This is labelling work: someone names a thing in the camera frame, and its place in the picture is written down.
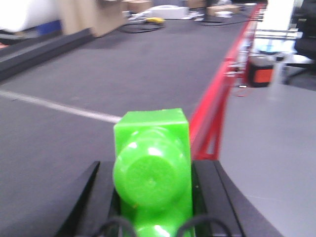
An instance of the red railing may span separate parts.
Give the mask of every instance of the red railing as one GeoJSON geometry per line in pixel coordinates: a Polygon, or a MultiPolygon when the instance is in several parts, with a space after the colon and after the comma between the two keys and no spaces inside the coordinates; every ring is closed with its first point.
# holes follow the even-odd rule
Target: red railing
{"type": "MultiPolygon", "coordinates": [[[[255,7],[252,11],[251,19],[255,17],[261,7],[262,5],[260,4],[255,7]]],[[[240,35],[226,55],[224,62],[221,64],[214,80],[206,90],[190,120],[192,159],[218,159],[219,157],[226,102],[235,81],[234,74],[230,74],[230,72],[233,69],[232,65],[239,54],[243,41],[246,38],[249,41],[254,40],[254,31],[246,35],[251,28],[252,22],[249,21],[244,24],[240,35]],[[212,152],[208,153],[211,142],[213,142],[212,152]]]]}

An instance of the yellow object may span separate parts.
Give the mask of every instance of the yellow object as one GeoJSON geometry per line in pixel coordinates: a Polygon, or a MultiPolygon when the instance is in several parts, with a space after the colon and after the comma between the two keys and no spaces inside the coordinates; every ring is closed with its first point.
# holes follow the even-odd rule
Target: yellow object
{"type": "Polygon", "coordinates": [[[150,23],[156,23],[156,24],[162,24],[164,23],[166,20],[160,17],[149,17],[146,18],[146,22],[150,22],[150,23]]]}

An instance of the blue object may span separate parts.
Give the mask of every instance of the blue object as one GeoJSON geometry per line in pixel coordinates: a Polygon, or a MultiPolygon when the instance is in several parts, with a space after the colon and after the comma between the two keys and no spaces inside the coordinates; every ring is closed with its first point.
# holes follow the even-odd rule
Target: blue object
{"type": "Polygon", "coordinates": [[[37,26],[37,31],[40,36],[52,33],[54,31],[61,30],[60,20],[48,22],[42,25],[37,26]]]}

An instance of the cable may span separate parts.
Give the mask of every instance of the cable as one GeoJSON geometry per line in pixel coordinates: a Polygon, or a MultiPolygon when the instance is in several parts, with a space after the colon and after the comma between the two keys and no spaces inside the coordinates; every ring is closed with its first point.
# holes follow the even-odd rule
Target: cable
{"type": "Polygon", "coordinates": [[[129,23],[118,28],[119,31],[129,34],[138,34],[156,31],[162,29],[164,24],[158,24],[153,22],[144,22],[144,23],[129,23]]]}
{"type": "Polygon", "coordinates": [[[236,22],[230,22],[230,23],[225,23],[225,24],[203,24],[203,22],[200,22],[200,23],[203,26],[228,26],[228,25],[234,25],[234,24],[244,23],[244,22],[248,22],[248,21],[260,21],[260,20],[236,21],[236,22]]]}
{"type": "Polygon", "coordinates": [[[130,237],[137,237],[133,225],[125,218],[115,216],[107,220],[92,237],[104,236],[104,233],[113,225],[122,226],[130,237]]]}
{"type": "Polygon", "coordinates": [[[213,218],[212,216],[210,215],[207,215],[207,214],[203,214],[203,215],[198,215],[198,216],[195,216],[193,218],[191,218],[189,221],[187,221],[186,223],[184,223],[177,231],[177,234],[176,234],[176,237],[183,237],[184,236],[184,233],[198,225],[198,224],[201,224],[201,223],[214,223],[214,224],[217,224],[219,225],[220,227],[222,227],[222,229],[225,231],[225,234],[227,237],[232,237],[232,233],[230,231],[230,229],[220,220],[216,219],[216,218],[213,218]]]}

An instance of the green plastic block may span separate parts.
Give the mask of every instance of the green plastic block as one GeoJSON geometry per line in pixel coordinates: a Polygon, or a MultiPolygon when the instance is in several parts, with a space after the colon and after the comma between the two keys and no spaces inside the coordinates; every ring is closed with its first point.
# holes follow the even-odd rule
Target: green plastic block
{"type": "Polygon", "coordinates": [[[192,217],[189,123],[182,110],[128,112],[114,131],[122,215],[139,237],[174,237],[192,217]]]}

